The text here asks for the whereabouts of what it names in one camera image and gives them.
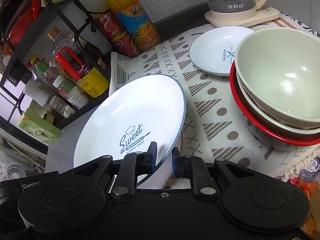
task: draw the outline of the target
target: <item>chef hat logo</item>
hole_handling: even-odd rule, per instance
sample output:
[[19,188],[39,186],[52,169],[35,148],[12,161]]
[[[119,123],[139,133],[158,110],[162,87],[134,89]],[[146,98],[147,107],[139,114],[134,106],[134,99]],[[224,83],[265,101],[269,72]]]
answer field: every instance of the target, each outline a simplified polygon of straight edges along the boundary
[[134,132],[134,126],[130,126],[127,131],[125,132],[127,135],[132,134]]

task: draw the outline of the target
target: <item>red can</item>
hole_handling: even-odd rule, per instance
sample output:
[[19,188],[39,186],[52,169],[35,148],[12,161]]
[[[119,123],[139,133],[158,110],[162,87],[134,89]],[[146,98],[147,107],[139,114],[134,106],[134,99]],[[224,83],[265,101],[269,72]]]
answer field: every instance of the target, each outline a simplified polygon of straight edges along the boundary
[[97,15],[95,20],[100,25],[104,34],[110,39],[124,31],[122,24],[111,9],[106,13]]
[[119,52],[127,57],[134,58],[140,53],[137,44],[127,31],[114,37],[112,42],[119,49]]

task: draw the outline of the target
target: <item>green box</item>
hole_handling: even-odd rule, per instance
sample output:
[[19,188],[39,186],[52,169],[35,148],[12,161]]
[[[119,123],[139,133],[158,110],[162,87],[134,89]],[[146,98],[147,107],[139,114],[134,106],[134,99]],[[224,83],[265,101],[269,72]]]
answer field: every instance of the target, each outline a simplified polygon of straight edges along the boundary
[[27,109],[19,119],[18,126],[47,145],[56,142],[61,135],[60,129],[42,119],[30,109]]

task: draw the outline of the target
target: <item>beige kettle base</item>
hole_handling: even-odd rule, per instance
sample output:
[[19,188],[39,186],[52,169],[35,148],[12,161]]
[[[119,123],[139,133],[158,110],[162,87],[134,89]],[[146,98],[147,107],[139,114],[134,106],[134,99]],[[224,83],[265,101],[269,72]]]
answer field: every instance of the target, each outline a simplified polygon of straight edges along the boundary
[[206,12],[204,14],[204,17],[206,18],[207,21],[209,21],[216,27],[223,27],[223,26],[250,27],[253,25],[278,19],[280,17],[280,12],[277,9],[264,5],[261,9],[257,11],[257,14],[254,17],[247,20],[243,20],[243,21],[220,21],[215,19],[212,16],[211,11]]

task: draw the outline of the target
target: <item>small white plate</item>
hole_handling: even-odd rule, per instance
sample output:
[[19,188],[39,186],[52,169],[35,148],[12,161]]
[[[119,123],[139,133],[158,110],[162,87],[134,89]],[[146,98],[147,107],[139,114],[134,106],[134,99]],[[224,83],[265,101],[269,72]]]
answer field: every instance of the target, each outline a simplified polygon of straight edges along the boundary
[[240,26],[225,26],[201,34],[190,46],[189,57],[197,68],[229,76],[239,43],[254,31]]
[[[174,78],[149,75],[133,80],[92,114],[78,139],[74,167],[103,155],[121,160],[128,153],[147,151],[155,141],[157,170],[176,144],[185,114],[186,97]],[[138,185],[147,178],[139,176]]]

